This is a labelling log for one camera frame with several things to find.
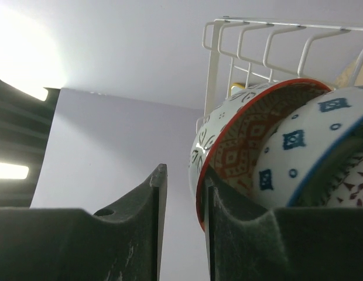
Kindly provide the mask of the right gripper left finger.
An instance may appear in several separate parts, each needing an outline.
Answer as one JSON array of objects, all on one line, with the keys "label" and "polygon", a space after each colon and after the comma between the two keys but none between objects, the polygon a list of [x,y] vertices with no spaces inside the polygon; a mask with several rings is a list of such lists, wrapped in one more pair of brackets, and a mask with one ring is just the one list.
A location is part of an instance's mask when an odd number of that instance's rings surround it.
[{"label": "right gripper left finger", "polygon": [[158,280],[167,166],[93,214],[0,208],[0,280]]}]

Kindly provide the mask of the light blue patterned bowl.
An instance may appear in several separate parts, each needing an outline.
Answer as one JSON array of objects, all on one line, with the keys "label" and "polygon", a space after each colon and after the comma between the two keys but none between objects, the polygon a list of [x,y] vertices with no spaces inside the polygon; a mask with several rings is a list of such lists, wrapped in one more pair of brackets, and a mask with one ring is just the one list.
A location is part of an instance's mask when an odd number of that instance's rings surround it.
[{"label": "light blue patterned bowl", "polygon": [[251,199],[267,208],[320,205],[327,182],[363,146],[363,85],[323,94],[287,116],[264,144]]}]

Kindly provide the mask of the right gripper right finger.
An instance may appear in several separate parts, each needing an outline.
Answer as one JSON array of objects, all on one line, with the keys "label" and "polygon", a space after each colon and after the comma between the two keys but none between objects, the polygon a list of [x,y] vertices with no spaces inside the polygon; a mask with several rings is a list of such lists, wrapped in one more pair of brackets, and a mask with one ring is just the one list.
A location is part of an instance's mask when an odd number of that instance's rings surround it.
[{"label": "right gripper right finger", "polygon": [[363,209],[267,210],[203,179],[211,280],[363,280]]}]

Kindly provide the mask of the red patterned bowl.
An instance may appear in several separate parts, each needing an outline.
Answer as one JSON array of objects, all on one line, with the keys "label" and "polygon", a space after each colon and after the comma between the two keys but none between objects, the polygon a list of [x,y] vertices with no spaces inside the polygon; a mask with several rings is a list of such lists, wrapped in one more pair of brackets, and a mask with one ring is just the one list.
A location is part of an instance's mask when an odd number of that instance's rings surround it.
[{"label": "red patterned bowl", "polygon": [[252,197],[252,173],[273,130],[294,110],[330,90],[310,78],[260,83],[231,94],[203,118],[189,160],[189,185],[200,226],[207,170],[212,168],[230,187]]}]

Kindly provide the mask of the white bowl with maroon pattern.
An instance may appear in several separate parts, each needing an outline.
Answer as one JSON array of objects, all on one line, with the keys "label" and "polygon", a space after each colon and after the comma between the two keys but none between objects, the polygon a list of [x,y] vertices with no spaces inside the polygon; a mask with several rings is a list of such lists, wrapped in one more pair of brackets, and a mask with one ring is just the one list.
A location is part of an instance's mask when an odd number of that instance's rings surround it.
[{"label": "white bowl with maroon pattern", "polygon": [[363,208],[363,161],[350,168],[348,175],[330,192],[326,207]]}]

